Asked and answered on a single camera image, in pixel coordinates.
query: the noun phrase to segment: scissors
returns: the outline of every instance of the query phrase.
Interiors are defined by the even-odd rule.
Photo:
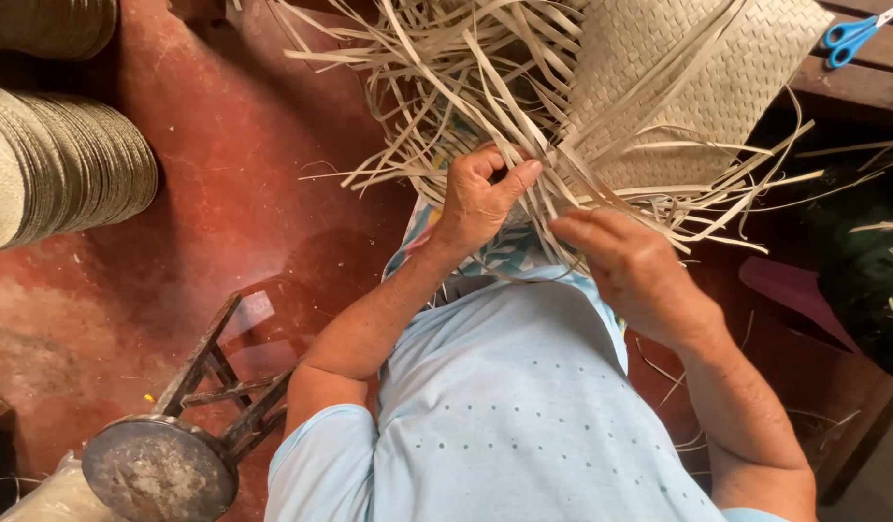
[[[823,46],[831,50],[827,63],[831,68],[843,67],[856,55],[858,48],[893,18],[893,7],[880,15],[858,21],[837,23],[823,34]]]

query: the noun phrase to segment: hand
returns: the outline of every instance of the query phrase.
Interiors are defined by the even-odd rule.
[[[586,256],[602,300],[640,334],[681,352],[726,331],[659,232],[616,210],[571,211],[549,229]]]
[[[433,229],[432,241],[465,257],[495,237],[511,206],[543,170],[539,160],[531,160],[521,148],[518,152],[526,161],[495,185],[488,179],[505,162],[494,143],[453,160],[446,174],[443,216]]]

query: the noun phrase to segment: round stool seat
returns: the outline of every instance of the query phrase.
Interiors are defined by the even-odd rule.
[[[228,511],[237,466],[204,430],[168,415],[112,422],[86,446],[93,493],[131,522],[211,522]]]

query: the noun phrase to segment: dotted shirt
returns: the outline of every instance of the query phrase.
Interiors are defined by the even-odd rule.
[[[378,427],[352,404],[299,427],[266,520],[724,520],[625,369],[613,313],[576,274],[422,312],[381,371]]]

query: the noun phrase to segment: woman's right hand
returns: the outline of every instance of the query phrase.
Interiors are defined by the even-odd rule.
[[[638,333],[680,354],[727,331],[659,232],[616,210],[570,211],[549,229],[586,256],[602,300]]]

